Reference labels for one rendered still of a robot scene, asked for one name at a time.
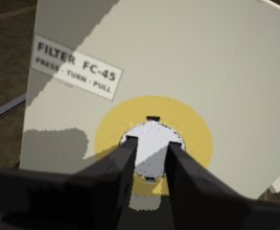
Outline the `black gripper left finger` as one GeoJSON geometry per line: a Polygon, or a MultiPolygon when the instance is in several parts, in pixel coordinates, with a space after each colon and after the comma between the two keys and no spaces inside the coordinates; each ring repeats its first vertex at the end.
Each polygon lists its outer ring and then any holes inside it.
{"type": "Polygon", "coordinates": [[[74,174],[0,169],[0,213],[116,230],[135,166],[138,137],[74,174]]]}

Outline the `beige service panel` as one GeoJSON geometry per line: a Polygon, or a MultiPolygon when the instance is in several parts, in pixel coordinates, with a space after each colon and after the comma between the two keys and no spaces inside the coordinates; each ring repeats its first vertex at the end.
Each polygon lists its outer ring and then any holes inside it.
{"type": "MultiPolygon", "coordinates": [[[[148,116],[257,199],[280,176],[280,5],[37,0],[19,169],[78,173],[148,116]]],[[[116,230],[175,230],[166,175],[132,173],[116,230]]]]}

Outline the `grey flat bar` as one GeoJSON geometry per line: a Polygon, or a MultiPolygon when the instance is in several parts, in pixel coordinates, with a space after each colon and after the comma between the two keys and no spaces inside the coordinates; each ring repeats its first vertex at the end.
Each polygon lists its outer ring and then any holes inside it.
{"type": "Polygon", "coordinates": [[[26,101],[27,92],[0,107],[0,116],[26,101]]]}

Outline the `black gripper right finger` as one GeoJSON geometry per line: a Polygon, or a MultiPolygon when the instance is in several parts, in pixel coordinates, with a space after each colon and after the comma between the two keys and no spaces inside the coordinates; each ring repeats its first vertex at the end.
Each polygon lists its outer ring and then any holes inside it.
{"type": "Polygon", "coordinates": [[[172,141],[165,171],[175,230],[280,230],[280,203],[240,195],[172,141]]]}

